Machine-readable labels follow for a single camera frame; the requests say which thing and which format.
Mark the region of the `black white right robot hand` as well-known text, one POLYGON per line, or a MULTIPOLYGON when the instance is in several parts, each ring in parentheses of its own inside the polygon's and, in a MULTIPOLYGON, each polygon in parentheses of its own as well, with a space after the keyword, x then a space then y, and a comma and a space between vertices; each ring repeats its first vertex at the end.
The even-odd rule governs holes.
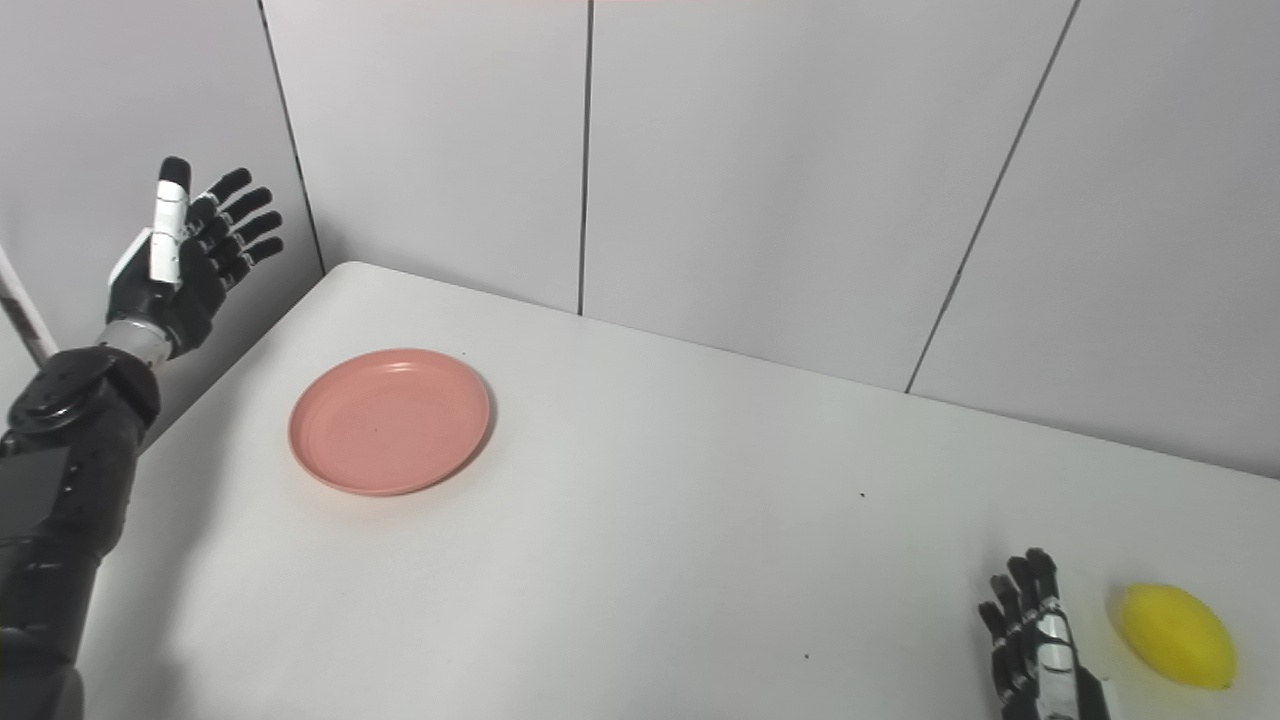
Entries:
POLYGON ((1001 719, 1111 719, 1105 684, 1080 661, 1057 568, 1042 548, 1007 560, 978 603, 1001 719))

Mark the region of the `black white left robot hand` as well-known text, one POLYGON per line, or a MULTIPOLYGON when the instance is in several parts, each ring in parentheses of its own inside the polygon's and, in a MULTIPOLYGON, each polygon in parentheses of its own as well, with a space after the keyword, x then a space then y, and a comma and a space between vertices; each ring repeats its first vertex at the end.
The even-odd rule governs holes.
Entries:
POLYGON ((101 343, 157 364, 198 348, 228 295, 284 242, 273 192, 236 168, 195 192, 184 158, 163 160, 152 217, 108 282, 101 343))

